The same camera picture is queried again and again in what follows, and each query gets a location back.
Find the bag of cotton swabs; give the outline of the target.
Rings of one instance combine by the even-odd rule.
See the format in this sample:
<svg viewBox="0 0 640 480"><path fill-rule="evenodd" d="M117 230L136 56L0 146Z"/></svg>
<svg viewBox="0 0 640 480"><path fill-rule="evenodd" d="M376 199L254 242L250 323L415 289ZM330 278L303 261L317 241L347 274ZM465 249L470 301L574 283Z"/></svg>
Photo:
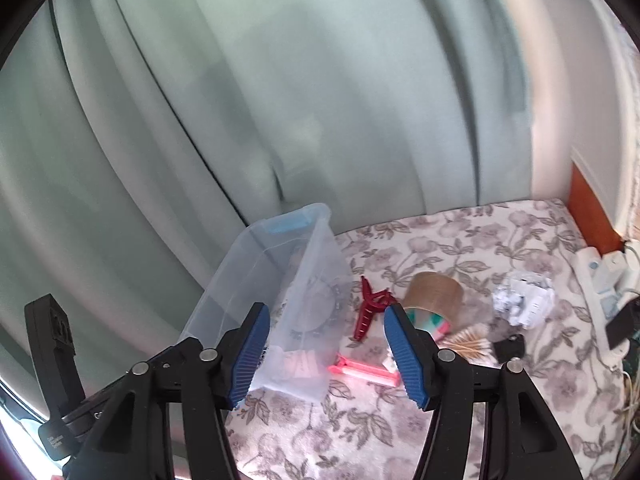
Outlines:
<svg viewBox="0 0 640 480"><path fill-rule="evenodd" d="M471 364L495 367L498 362L488 335L488 325L477 323L447 335L438 342L438 345L440 348L456 352Z"/></svg>

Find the pink hair roller pair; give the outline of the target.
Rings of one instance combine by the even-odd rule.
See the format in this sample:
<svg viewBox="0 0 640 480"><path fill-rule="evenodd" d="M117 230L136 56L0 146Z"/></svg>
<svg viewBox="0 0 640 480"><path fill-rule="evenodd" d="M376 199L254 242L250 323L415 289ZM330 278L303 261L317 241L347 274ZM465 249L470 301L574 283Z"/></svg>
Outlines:
<svg viewBox="0 0 640 480"><path fill-rule="evenodd" d="M336 361L328 367L328 371L334 375L342 375L351 378L372 382L372 384L385 387L398 387L401 383L398 372L390 372L384 366L355 361L346 356L337 356Z"/></svg>

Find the dark red hair claw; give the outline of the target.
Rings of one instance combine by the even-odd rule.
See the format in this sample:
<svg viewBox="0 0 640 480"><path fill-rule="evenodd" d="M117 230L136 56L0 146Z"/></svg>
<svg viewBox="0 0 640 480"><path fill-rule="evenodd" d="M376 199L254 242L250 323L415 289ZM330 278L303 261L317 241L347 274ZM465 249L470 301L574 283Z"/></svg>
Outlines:
<svg viewBox="0 0 640 480"><path fill-rule="evenodd" d="M362 301L352 335L356 341L362 341L367 336L375 315L383 313L392 304L397 304L397 299L388 288L375 292L364 276L360 278L360 285Z"/></svg>

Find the brown packing tape roll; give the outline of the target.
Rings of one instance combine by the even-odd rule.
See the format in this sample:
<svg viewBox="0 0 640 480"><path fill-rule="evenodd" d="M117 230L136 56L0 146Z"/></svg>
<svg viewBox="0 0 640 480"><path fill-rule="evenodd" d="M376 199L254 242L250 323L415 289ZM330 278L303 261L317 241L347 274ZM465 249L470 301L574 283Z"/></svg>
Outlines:
<svg viewBox="0 0 640 480"><path fill-rule="evenodd" d="M410 281L401 305L405 310L417 308L441 315L453 330L462 308L463 289L447 275L421 272Z"/></svg>

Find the black toy car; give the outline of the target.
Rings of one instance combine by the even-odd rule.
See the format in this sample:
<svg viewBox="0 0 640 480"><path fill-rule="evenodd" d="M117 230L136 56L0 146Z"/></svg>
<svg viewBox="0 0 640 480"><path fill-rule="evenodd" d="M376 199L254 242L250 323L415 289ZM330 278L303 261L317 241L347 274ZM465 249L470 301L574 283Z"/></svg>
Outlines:
<svg viewBox="0 0 640 480"><path fill-rule="evenodd" d="M525 338L522 334L513 334L506 339L493 342L492 348L499 364L509 362L512 359L521 359L526 353Z"/></svg>

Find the black studded headband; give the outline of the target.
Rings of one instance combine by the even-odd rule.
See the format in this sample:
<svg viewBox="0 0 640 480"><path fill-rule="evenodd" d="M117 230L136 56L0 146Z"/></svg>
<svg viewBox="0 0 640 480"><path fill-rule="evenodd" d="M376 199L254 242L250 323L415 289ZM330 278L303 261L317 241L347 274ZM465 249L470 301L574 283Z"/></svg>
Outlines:
<svg viewBox="0 0 640 480"><path fill-rule="evenodd" d="M296 340L306 337L329 336L343 323L343 314L349 281L346 278L311 278L302 303L294 311L291 336Z"/></svg>

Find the clear plastic storage bin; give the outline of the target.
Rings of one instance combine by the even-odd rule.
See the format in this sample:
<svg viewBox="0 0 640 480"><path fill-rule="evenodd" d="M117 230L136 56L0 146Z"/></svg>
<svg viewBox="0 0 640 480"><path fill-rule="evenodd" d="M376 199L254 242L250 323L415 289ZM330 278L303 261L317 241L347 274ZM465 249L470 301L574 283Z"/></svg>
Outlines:
<svg viewBox="0 0 640 480"><path fill-rule="evenodd" d="M253 388L321 401L329 389L328 367L346 330L352 291L352 271L330 219L330 208L316 203L251 224L222 259L181 335L216 346L225 332L241 325L255 302L262 302L269 309L270 330ZM349 281L343 323L329 336L296 340L291 322L311 278Z"/></svg>

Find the white paper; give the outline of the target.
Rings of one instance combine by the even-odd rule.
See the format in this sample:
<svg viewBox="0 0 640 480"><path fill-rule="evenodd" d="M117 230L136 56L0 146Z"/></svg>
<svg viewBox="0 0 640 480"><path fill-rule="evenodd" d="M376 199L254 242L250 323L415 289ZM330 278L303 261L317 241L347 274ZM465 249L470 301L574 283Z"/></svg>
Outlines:
<svg viewBox="0 0 640 480"><path fill-rule="evenodd" d="M528 271L511 271L492 292L496 313L513 327L531 330L555 305L550 278Z"/></svg>

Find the floral grey table cloth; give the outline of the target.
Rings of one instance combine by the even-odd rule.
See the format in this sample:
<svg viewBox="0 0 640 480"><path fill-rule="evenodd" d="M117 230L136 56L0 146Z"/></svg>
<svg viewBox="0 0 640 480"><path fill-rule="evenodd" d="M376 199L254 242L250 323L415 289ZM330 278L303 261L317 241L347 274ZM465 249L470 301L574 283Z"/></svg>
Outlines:
<svg viewBox="0 0 640 480"><path fill-rule="evenodd" d="M495 366L492 346L512 332L495 315L492 291L515 271L548 278L555 304L525 334L524 367L572 449L582 475L608 479L624 433L625 379L600 357L572 269L584 246L560 200L522 200L364 226L338 239L356 281L405 296L433 271L463 289L460 318L442 345ZM431 416L402 387L334 377L310 403L256 390L228 418L239 471L252 479L409 479Z"/></svg>

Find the white power strip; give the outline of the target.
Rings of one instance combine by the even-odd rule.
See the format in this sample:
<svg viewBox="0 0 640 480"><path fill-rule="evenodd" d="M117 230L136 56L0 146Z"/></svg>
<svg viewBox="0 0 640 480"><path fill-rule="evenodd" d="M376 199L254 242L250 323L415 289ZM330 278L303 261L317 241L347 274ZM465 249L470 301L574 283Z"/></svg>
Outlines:
<svg viewBox="0 0 640 480"><path fill-rule="evenodd" d="M639 253L631 242L604 256L597 248L586 247L574 255L572 268L590 314L599 356L608 367L620 365L629 351L630 336L611 344L606 328L639 296Z"/></svg>

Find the black power adapter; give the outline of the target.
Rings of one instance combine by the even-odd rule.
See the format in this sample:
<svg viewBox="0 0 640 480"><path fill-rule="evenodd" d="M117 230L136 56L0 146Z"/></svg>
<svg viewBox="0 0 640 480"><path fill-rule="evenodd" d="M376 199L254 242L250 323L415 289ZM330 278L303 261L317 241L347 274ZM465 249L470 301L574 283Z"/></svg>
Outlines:
<svg viewBox="0 0 640 480"><path fill-rule="evenodd" d="M626 339L634 336L640 326L640 299L629 300L605 327L606 338L611 349L617 348Z"/></svg>

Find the white usb charger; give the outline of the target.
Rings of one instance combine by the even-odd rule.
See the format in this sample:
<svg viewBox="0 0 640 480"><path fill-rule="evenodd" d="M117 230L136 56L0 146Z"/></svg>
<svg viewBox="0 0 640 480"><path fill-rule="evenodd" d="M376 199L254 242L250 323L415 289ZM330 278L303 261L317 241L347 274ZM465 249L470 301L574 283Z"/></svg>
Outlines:
<svg viewBox="0 0 640 480"><path fill-rule="evenodd" d="M594 290L598 294L613 288L626 272L627 261L625 255L616 250L604 255L593 273Z"/></svg>

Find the green curtain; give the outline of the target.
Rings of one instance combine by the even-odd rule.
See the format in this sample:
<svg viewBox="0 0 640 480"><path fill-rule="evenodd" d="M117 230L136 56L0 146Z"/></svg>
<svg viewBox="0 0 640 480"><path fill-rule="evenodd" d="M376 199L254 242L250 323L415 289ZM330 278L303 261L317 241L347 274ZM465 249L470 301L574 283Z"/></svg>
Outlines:
<svg viewBox="0 0 640 480"><path fill-rule="evenodd" d="M44 0L1 71L1 376L44 407L55 296L99 388L172 344L249 224L335 232L532 192L501 0Z"/></svg>

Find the white appliance with lace cover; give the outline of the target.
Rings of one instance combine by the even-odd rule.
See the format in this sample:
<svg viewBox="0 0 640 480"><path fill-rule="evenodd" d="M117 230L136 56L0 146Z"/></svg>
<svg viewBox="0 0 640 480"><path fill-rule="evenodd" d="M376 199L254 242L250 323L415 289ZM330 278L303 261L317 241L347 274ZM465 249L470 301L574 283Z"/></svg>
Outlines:
<svg viewBox="0 0 640 480"><path fill-rule="evenodd" d="M574 143L576 169L608 227L621 240L639 238L639 48L605 0L588 0L598 19L608 82L596 106L603 124Z"/></svg>

